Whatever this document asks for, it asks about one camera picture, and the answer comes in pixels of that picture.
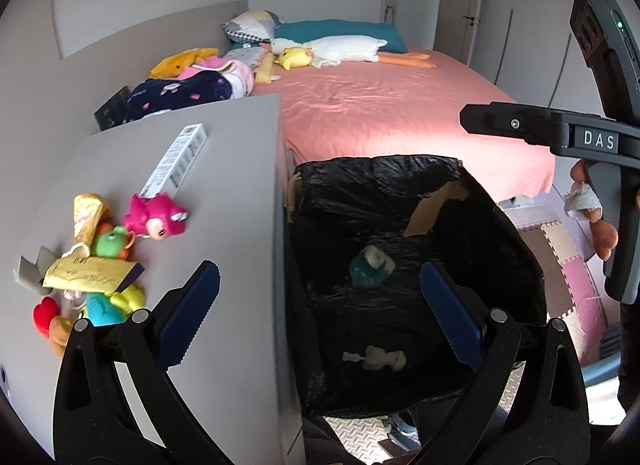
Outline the right hand with bandage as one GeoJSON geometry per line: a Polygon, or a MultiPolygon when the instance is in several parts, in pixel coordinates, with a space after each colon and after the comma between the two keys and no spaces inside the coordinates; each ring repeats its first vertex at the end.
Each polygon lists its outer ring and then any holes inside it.
{"type": "Polygon", "coordinates": [[[580,160],[570,170],[573,183],[565,196],[565,212],[589,222],[594,251],[606,261],[617,246],[618,232],[612,223],[603,219],[600,200],[588,183],[587,166],[588,162],[580,160]]]}

